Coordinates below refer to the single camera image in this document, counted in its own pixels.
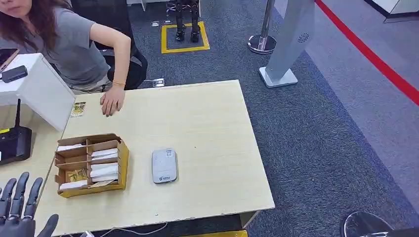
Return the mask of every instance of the wooden desk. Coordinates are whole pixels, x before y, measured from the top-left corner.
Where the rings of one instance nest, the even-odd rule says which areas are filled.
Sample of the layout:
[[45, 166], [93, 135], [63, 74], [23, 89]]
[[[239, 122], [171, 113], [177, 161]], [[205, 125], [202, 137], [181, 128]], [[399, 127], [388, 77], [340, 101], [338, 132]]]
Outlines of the wooden desk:
[[[0, 128], [14, 127], [15, 117], [16, 106], [0, 106]], [[0, 187], [3, 189], [9, 179], [19, 179], [23, 172], [28, 171], [30, 176], [26, 185], [26, 201], [34, 180], [45, 178], [48, 173], [62, 132], [55, 130], [26, 105], [21, 106], [20, 124], [32, 130], [32, 154], [27, 160], [0, 165]], [[46, 221], [37, 223], [41, 226]]]
[[[54, 235], [241, 214], [274, 208], [239, 82], [127, 91], [123, 109], [104, 117], [101, 94], [80, 95], [84, 115], [70, 118], [63, 138], [116, 133], [130, 151], [127, 188], [63, 198], [52, 167], [37, 223], [58, 213]], [[178, 179], [156, 185], [151, 153], [174, 148]]]

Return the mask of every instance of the stanchion base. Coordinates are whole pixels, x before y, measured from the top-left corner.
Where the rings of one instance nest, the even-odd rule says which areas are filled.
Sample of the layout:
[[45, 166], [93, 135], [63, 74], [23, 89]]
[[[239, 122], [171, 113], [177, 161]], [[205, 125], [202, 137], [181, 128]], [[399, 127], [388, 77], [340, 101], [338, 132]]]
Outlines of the stanchion base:
[[266, 74], [266, 67], [259, 68], [259, 73], [262, 76], [263, 80], [265, 81], [265, 85], [268, 88], [283, 86], [283, 85], [291, 85], [298, 82], [297, 78], [295, 77], [294, 73], [291, 69], [285, 73], [282, 78], [270, 78], [268, 74]]
[[358, 211], [350, 214], [345, 219], [341, 227], [341, 235], [342, 237], [361, 237], [391, 230], [393, 228], [380, 217], [368, 212]]
[[276, 39], [274, 39], [272, 36], [268, 36], [268, 38], [266, 39], [265, 48], [259, 48], [259, 40], [260, 35], [254, 35], [250, 37], [248, 41], [248, 47], [252, 52], [258, 54], [269, 54], [274, 51], [276, 46]]

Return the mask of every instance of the red line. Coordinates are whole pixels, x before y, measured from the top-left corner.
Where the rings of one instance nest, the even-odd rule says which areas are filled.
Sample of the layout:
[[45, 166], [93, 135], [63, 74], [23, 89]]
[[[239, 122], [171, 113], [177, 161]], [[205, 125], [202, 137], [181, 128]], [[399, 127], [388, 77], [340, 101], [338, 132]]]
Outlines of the red line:
[[322, 0], [316, 0], [317, 5], [329, 17], [329, 19], [337, 26], [337, 28], [348, 38], [352, 44], [372, 63], [374, 66], [386, 76], [399, 90], [401, 90], [413, 102], [419, 105], [419, 91], [404, 80], [397, 72], [395, 72], [388, 64], [382, 61], [364, 42], [362, 42], [331, 10]]

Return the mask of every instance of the gray floor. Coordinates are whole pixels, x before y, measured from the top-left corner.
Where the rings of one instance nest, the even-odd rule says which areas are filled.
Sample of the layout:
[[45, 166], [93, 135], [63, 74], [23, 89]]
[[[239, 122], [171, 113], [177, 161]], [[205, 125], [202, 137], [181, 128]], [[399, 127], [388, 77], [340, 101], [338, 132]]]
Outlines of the gray floor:
[[[277, 0], [283, 15], [287, 0]], [[384, 24], [363, 0], [324, 3], [379, 57], [419, 88], [419, 21]], [[419, 107], [385, 78], [316, 8], [308, 54], [367, 141], [419, 211]]]
[[[257, 216], [248, 227], [251, 237], [336, 237], [340, 221], [356, 210], [378, 214], [397, 228], [419, 226], [418, 214], [364, 137], [357, 118], [351, 117], [309, 54], [303, 53], [292, 67], [298, 84], [264, 86], [257, 69], [267, 64], [269, 55], [246, 48], [246, 39], [260, 31], [264, 0], [203, 1], [211, 50], [177, 54], [160, 53], [160, 29], [151, 27], [152, 21], [164, 20], [164, 5], [147, 7], [143, 13], [140, 6], [132, 6], [130, 16], [136, 42], [149, 60], [149, 79], [164, 77], [168, 85], [240, 80], [277, 206]], [[273, 18], [275, 34], [281, 17], [275, 11]], [[237, 216], [231, 216], [170, 223], [150, 236], [238, 229]]]

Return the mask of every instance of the woman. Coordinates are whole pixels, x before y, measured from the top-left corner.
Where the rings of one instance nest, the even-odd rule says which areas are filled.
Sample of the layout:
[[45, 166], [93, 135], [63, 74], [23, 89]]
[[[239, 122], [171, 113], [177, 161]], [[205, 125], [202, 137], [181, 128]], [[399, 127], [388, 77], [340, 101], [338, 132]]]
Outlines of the woman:
[[[70, 9], [65, 0], [0, 0], [0, 48], [42, 53], [75, 94], [106, 92], [102, 113], [112, 115], [124, 103], [131, 39]], [[114, 48], [113, 82], [93, 41]]]

